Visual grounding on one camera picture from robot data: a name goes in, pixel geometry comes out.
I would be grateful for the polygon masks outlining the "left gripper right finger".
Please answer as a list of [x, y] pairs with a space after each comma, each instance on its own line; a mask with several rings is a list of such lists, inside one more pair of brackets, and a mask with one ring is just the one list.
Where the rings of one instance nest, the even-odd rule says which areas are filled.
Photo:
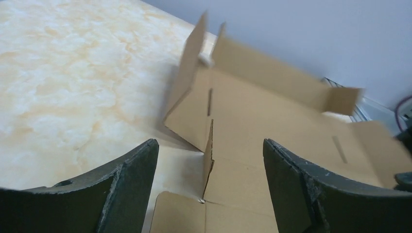
[[263, 159], [281, 233], [409, 233], [412, 174], [381, 188], [338, 175], [265, 139]]

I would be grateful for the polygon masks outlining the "brown cardboard box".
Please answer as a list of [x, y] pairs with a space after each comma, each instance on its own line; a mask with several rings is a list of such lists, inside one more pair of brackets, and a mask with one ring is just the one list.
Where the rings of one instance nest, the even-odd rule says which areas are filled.
[[346, 123], [359, 88], [331, 87], [227, 37], [202, 56], [207, 15], [186, 40], [164, 125], [204, 153], [203, 194], [158, 195], [153, 233], [279, 233], [263, 159], [271, 139], [346, 178], [391, 189], [412, 171], [405, 147], [378, 121]]

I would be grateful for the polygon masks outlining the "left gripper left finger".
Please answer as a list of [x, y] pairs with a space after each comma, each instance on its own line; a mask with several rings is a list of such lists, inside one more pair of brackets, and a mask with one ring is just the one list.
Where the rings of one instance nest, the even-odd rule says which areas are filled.
[[139, 233], [155, 176], [159, 144], [125, 155], [52, 187], [0, 190], [3, 233]]

